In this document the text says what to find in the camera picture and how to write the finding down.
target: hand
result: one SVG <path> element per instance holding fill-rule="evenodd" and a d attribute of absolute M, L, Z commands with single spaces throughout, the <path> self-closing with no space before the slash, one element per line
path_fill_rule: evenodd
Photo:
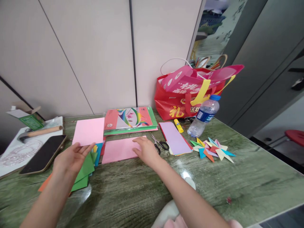
<path fill-rule="evenodd" d="M 152 169 L 155 169 L 158 164 L 163 161 L 163 159 L 159 156 L 153 142 L 148 140 L 145 137 L 139 137 L 133 139 L 133 142 L 136 142 L 140 145 L 141 151 L 137 148 L 133 148 L 132 150 L 139 156 L 139 158 Z"/>
<path fill-rule="evenodd" d="M 54 161 L 53 175 L 64 175 L 66 172 L 71 172 L 77 176 L 86 156 L 94 145 L 95 143 L 92 143 L 89 146 L 80 147 L 77 142 L 60 153 Z"/>

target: table surface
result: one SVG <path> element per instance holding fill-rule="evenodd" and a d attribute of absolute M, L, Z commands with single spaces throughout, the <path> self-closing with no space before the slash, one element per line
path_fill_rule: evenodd
<path fill-rule="evenodd" d="M 98 117 L 102 115 L 65 118 L 68 139 L 73 138 L 77 120 Z M 155 117 L 162 122 L 157 112 Z M 164 140 L 158 130 L 108 136 L 107 141 L 143 135 L 152 140 L 151 133 Z M 187 131 L 182 135 L 191 139 Z M 195 151 L 181 156 L 162 151 L 161 156 L 181 176 L 191 177 L 196 190 L 225 219 L 247 227 L 304 203 L 304 178 L 296 170 L 217 119 L 206 126 L 200 139 L 208 137 L 228 146 L 236 154 L 235 163 L 217 158 L 212 163 Z M 13 173 L 0 180 L 0 227 L 21 224 L 51 172 L 52 168 L 28 176 Z M 230 205 L 227 197 L 232 199 Z M 157 174 L 139 158 L 100 164 L 89 177 L 89 186 L 67 200 L 58 227 L 150 227 L 171 199 Z"/>

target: stool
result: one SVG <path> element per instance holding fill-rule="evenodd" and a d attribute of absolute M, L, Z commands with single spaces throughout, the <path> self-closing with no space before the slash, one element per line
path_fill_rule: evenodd
<path fill-rule="evenodd" d="M 282 143 L 286 142 L 286 141 L 292 141 L 295 142 L 296 144 L 304 147 L 304 131 L 299 131 L 299 130 L 287 130 L 285 131 L 285 135 L 282 136 L 281 138 L 278 138 L 277 140 L 271 142 L 268 144 L 268 146 L 270 146 L 271 144 L 279 141 L 280 139 L 287 137 L 288 139 L 279 142 L 278 144 L 274 145 L 272 148 L 281 145 Z"/>

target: yellow glue stick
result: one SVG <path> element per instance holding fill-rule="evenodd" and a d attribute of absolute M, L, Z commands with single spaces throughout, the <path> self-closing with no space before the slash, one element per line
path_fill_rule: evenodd
<path fill-rule="evenodd" d="M 175 125 L 176 125 L 176 127 L 177 127 L 177 129 L 178 129 L 178 132 L 179 132 L 179 133 L 183 133 L 184 130 L 183 130 L 183 128 L 181 127 L 181 125 L 180 125 L 180 123 L 178 122 L 177 119 L 174 119 L 174 123 L 175 123 Z"/>

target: phone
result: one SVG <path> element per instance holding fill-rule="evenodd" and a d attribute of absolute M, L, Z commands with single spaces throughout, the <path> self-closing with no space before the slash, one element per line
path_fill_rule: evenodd
<path fill-rule="evenodd" d="M 50 137 L 21 170 L 20 174 L 34 174 L 45 171 L 63 146 L 66 138 L 66 135 Z"/>

